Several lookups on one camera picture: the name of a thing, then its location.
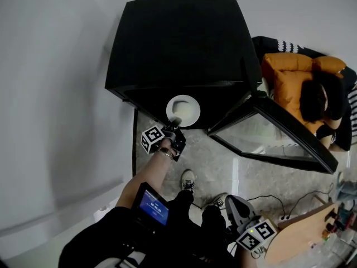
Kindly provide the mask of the black white striped sofa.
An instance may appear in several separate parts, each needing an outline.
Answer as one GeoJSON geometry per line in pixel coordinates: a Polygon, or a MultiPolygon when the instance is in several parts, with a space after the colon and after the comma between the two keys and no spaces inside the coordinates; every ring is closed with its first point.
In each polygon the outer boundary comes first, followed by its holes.
{"type": "MultiPolygon", "coordinates": [[[[263,36],[258,36],[253,38],[253,44],[261,64],[265,54],[279,53],[279,52],[291,52],[291,53],[302,54],[312,59],[322,56],[327,56],[317,51],[304,48],[297,44],[292,44],[287,41],[277,40],[277,39],[263,37],[263,36]]],[[[352,125],[352,141],[353,141],[353,137],[357,136],[357,72],[351,69],[350,67],[346,66],[346,68],[343,69],[340,72],[340,74],[343,75],[343,80],[346,86],[346,90],[348,91],[348,100],[351,105],[351,125],[352,125]]],[[[269,89],[269,95],[274,100],[274,90],[268,86],[268,83],[267,83],[267,87],[269,89]]]]}

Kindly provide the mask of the person's right shoe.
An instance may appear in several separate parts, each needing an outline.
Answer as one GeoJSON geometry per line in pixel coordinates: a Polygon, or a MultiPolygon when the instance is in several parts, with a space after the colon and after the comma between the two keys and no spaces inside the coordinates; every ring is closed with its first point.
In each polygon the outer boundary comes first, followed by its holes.
{"type": "Polygon", "coordinates": [[[202,209],[205,210],[209,206],[218,207],[220,210],[225,209],[225,199],[227,196],[228,193],[221,193],[217,195],[210,203],[205,204],[202,209]]]}

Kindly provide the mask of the person's black shirt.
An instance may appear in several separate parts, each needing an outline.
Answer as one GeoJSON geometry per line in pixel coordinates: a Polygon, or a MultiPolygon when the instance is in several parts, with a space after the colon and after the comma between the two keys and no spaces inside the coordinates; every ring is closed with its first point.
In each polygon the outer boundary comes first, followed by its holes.
{"type": "Polygon", "coordinates": [[[237,268],[218,231],[177,219],[153,232],[116,207],[65,245],[58,268],[237,268]]]}

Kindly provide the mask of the glass cabinet door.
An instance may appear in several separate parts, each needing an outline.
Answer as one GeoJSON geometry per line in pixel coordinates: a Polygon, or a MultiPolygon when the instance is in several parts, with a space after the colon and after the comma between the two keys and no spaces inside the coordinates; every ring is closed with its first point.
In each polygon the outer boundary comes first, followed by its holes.
{"type": "Polygon", "coordinates": [[[338,161],[293,115],[265,93],[231,110],[208,136],[247,159],[333,174],[338,161]]]}

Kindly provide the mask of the person's shoe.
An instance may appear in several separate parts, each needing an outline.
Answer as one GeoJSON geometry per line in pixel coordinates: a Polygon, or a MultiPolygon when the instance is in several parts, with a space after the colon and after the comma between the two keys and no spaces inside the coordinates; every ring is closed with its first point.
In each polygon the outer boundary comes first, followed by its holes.
{"type": "Polygon", "coordinates": [[[209,206],[218,207],[220,210],[225,209],[225,199],[227,196],[228,193],[221,193],[217,195],[210,203],[205,204],[202,209],[205,210],[209,206]]]}
{"type": "Polygon", "coordinates": [[[192,170],[187,169],[181,175],[181,189],[193,191],[196,177],[192,170]]]}

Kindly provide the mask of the black cabinet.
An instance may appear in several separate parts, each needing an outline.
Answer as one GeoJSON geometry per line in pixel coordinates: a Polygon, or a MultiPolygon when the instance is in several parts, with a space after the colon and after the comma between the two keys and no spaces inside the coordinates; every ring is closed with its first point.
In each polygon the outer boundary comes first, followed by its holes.
{"type": "Polygon", "coordinates": [[[237,0],[136,0],[123,10],[105,88],[166,124],[178,95],[200,106],[193,129],[208,129],[262,78],[237,0]]]}

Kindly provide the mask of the metal wrist watch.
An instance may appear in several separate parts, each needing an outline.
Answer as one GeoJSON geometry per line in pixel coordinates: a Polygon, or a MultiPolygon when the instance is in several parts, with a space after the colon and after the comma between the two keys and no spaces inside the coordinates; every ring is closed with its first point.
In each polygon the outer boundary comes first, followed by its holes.
{"type": "Polygon", "coordinates": [[[173,158],[175,157],[174,154],[172,153],[172,151],[165,147],[159,147],[156,150],[156,152],[160,152],[160,153],[164,154],[165,156],[169,157],[170,160],[173,160],[173,158]]]}

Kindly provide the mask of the white round plate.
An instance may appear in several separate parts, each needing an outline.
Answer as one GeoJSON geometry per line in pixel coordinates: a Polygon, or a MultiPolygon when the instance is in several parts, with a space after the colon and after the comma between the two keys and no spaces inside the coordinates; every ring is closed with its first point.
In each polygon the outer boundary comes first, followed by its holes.
{"type": "Polygon", "coordinates": [[[200,106],[197,100],[189,95],[177,95],[168,102],[166,115],[170,121],[179,118],[181,127],[189,127],[199,119],[200,106]]]}

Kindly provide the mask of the red and green device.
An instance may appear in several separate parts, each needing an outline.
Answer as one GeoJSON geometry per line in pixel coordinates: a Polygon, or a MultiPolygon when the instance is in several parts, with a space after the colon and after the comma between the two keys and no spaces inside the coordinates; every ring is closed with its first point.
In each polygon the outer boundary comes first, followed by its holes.
{"type": "Polygon", "coordinates": [[[324,232],[341,236],[353,223],[355,214],[352,209],[339,206],[337,212],[333,209],[325,217],[326,226],[324,232]]]}

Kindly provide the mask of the small monitor with blue screen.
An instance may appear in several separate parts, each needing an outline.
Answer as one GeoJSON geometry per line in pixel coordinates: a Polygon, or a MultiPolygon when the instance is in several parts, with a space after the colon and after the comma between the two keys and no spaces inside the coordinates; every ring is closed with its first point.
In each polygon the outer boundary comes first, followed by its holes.
{"type": "Polygon", "coordinates": [[[140,184],[132,211],[138,223],[151,231],[162,230],[167,226],[169,215],[167,201],[147,182],[140,184]]]}

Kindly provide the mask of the person's right forearm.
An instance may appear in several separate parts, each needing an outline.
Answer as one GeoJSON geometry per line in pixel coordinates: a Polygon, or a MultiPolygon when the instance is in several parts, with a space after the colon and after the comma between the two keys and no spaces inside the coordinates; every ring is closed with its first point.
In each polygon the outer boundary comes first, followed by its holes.
{"type": "Polygon", "coordinates": [[[258,268],[257,261],[254,259],[250,252],[242,247],[237,247],[234,255],[238,268],[258,268]]]}

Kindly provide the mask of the person's left forearm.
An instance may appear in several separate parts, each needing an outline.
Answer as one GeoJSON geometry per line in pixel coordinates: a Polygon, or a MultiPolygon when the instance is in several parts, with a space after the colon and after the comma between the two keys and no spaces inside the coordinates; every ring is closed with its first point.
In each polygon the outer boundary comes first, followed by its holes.
{"type": "Polygon", "coordinates": [[[156,192],[159,192],[170,165],[171,158],[167,154],[163,152],[154,153],[143,169],[126,184],[116,207],[130,209],[142,183],[149,184],[156,192]]]}

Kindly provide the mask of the person's left shoe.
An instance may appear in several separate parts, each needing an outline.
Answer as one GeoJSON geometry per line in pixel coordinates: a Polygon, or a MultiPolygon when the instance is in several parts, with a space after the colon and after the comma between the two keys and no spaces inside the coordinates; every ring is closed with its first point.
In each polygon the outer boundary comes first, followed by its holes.
{"type": "Polygon", "coordinates": [[[192,170],[187,169],[181,175],[181,189],[193,191],[196,177],[192,170]]]}

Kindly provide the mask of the wooden table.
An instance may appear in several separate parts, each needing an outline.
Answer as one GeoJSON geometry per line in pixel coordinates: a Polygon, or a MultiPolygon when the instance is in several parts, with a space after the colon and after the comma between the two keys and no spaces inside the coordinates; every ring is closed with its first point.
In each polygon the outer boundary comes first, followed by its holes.
{"type": "Polygon", "coordinates": [[[322,241],[323,231],[333,224],[338,205],[326,203],[301,216],[278,225],[279,232],[271,240],[264,260],[267,265],[276,265],[307,251],[322,241]]]}

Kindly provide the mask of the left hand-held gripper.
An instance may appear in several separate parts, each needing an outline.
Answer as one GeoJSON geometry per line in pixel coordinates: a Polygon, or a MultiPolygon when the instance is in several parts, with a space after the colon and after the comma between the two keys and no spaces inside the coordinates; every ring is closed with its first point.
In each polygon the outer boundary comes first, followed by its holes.
{"type": "Polygon", "coordinates": [[[173,118],[167,126],[162,128],[153,126],[143,131],[141,134],[141,146],[147,154],[153,154],[159,150],[162,139],[169,139],[172,150],[176,152],[172,160],[178,161],[186,146],[185,136],[179,129],[180,125],[181,118],[173,118]]]}

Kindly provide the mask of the orange puffy pillow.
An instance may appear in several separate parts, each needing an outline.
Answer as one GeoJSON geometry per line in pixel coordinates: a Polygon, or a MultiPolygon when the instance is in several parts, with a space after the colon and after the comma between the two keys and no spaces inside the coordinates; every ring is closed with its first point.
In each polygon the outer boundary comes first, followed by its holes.
{"type": "Polygon", "coordinates": [[[332,56],[310,58],[306,55],[279,52],[265,54],[261,64],[263,77],[268,86],[274,90],[274,101],[299,120],[311,133],[316,133],[323,125],[305,121],[300,111],[302,83],[312,79],[313,71],[334,74],[342,79],[340,72],[346,64],[332,56]]]}

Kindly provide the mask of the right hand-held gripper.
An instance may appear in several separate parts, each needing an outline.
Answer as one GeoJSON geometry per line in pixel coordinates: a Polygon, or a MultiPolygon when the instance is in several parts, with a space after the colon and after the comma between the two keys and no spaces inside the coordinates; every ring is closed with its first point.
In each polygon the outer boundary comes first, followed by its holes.
{"type": "MultiPolygon", "coordinates": [[[[225,208],[233,226],[240,226],[248,219],[255,216],[253,206],[245,199],[236,195],[228,195],[225,198],[225,208]]],[[[253,252],[271,240],[277,231],[269,219],[264,219],[247,228],[236,240],[237,244],[245,250],[253,252]]]]}

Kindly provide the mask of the blue grey fabric bundle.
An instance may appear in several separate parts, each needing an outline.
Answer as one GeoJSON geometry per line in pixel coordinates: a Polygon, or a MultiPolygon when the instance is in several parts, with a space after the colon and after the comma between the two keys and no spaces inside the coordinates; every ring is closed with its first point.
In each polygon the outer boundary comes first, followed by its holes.
{"type": "Polygon", "coordinates": [[[337,200],[340,202],[357,201],[357,182],[344,180],[343,172],[337,175],[336,183],[337,200]]]}

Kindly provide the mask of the person's black trousers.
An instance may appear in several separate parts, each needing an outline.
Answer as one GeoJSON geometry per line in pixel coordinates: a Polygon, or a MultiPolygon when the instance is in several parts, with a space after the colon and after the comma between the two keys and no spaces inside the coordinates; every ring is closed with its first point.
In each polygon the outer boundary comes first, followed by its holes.
{"type": "Polygon", "coordinates": [[[184,189],[168,202],[168,227],[180,245],[193,251],[226,251],[226,221],[217,205],[207,206],[202,213],[202,224],[196,225],[189,217],[194,201],[193,190],[184,189]]]}

